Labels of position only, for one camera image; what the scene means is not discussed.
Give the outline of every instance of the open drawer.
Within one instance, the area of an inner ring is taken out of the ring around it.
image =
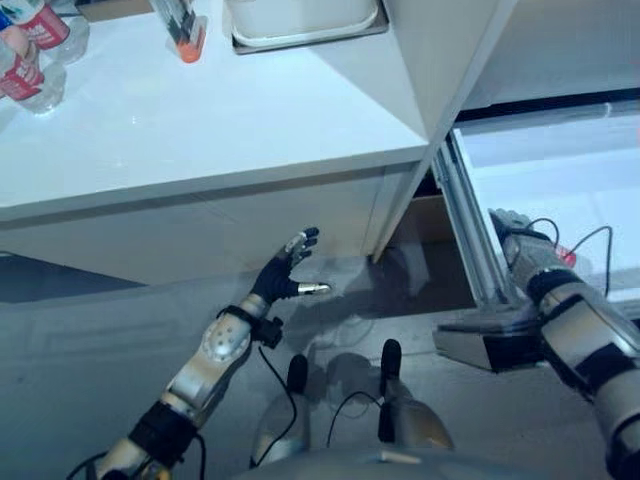
[[[553,219],[568,249],[611,225],[609,299],[640,318],[640,106],[594,105],[461,125],[433,168],[479,307],[521,303],[489,217],[501,208]],[[535,228],[554,239],[550,225]],[[576,273],[604,288],[606,258],[602,233],[577,251]]]

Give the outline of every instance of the white cabinet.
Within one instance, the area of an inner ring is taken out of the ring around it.
[[[465,109],[640,87],[638,0],[520,0]]]
[[[202,59],[154,15],[92,26],[65,101],[0,104],[0,251],[143,283],[259,267],[283,238],[378,258],[515,0],[389,0],[383,35],[236,56],[220,0]]]

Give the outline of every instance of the bottle label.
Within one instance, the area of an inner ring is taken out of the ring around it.
[[[20,25],[29,39],[43,50],[60,45],[69,36],[69,27],[49,5],[29,22]]]
[[[0,91],[14,100],[25,100],[40,92],[38,85],[44,81],[44,75],[33,63],[15,56],[13,67],[0,78]]]

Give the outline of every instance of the white container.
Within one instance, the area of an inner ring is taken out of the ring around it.
[[[353,35],[378,15],[377,0],[225,0],[233,36],[250,47]]]

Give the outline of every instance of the cable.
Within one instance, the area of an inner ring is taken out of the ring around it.
[[[555,230],[555,232],[556,232],[556,241],[553,243],[553,248],[555,250],[556,248],[558,248],[558,245],[560,244],[560,229],[558,228],[558,224],[556,222],[554,222],[553,220],[551,220],[550,218],[547,218],[547,217],[540,217],[540,218],[536,218],[534,221],[530,222],[526,227],[524,227],[524,229],[528,230],[529,228],[533,227],[536,223],[540,223],[540,222],[547,222]]]
[[[200,480],[204,480],[204,472],[207,468],[207,444],[199,433],[196,433],[196,436],[193,438],[195,438],[200,444],[200,476],[198,478]]]
[[[256,462],[256,467],[260,466],[260,464],[266,458],[266,456],[271,451],[273,446],[276,443],[278,443],[280,440],[282,440],[287,433],[289,433],[289,430],[291,430],[293,425],[296,423],[296,420],[298,419],[298,409],[296,407],[296,402],[293,400],[293,397],[291,396],[291,393],[289,392],[289,389],[287,388],[287,385],[284,383],[284,380],[282,380],[282,377],[276,371],[276,369],[273,368],[273,365],[271,365],[271,362],[267,359],[266,355],[262,351],[262,347],[258,347],[258,352],[260,352],[260,356],[264,360],[264,363],[267,364],[267,367],[269,367],[269,370],[271,370],[271,372],[276,376],[276,378],[278,379],[278,383],[280,383],[280,385],[282,385],[282,388],[284,389],[284,392],[287,394],[287,397],[289,397],[289,401],[291,402],[291,408],[293,409],[293,417],[291,417],[291,421],[289,422],[289,425],[287,425],[287,428],[285,428],[282,431],[282,433],[280,435],[278,435],[276,438],[274,438],[273,441],[269,444],[267,449],[264,451],[264,453],[260,457],[260,460],[258,460]]]
[[[106,452],[106,451],[97,453],[93,457],[89,457],[85,461],[83,461],[82,463],[76,465],[74,467],[74,469],[71,470],[71,473],[69,475],[67,475],[67,480],[72,480],[73,477],[75,477],[78,474],[78,472],[80,472],[80,470],[82,470],[83,468],[86,468],[90,463],[93,463],[96,460],[100,460],[101,458],[106,457],[107,453],[108,452]]]
[[[611,251],[613,249],[613,228],[611,228],[609,225],[596,228],[593,232],[589,233],[588,235],[583,237],[582,240],[576,243],[576,246],[573,247],[571,250],[569,250],[569,253],[567,253],[564,256],[564,258],[567,258],[572,253],[575,253],[576,250],[578,250],[587,240],[589,240],[591,237],[593,237],[594,235],[597,235],[598,233],[604,230],[609,232],[609,240],[607,241],[607,265],[606,265],[606,271],[605,271],[605,287],[604,287],[604,296],[605,298],[607,298],[609,296],[609,289],[611,287]]]
[[[342,407],[344,407],[349,400],[351,400],[353,397],[355,397],[357,395],[363,395],[363,396],[367,397],[369,400],[371,400],[373,403],[375,403],[378,406],[378,408],[382,408],[382,406],[380,405],[380,402],[378,402],[378,400],[373,398],[373,396],[369,395],[367,392],[363,392],[361,390],[358,390],[357,392],[353,392],[351,395],[347,396],[347,398],[345,398],[342,401],[342,403],[340,404],[340,406],[336,410],[336,413],[333,415],[333,420],[331,420],[331,426],[329,427],[329,434],[327,435],[327,448],[329,448],[331,446],[331,435],[333,434],[333,427],[336,424],[336,420],[338,418],[338,415],[340,414],[340,410],[342,410]]]

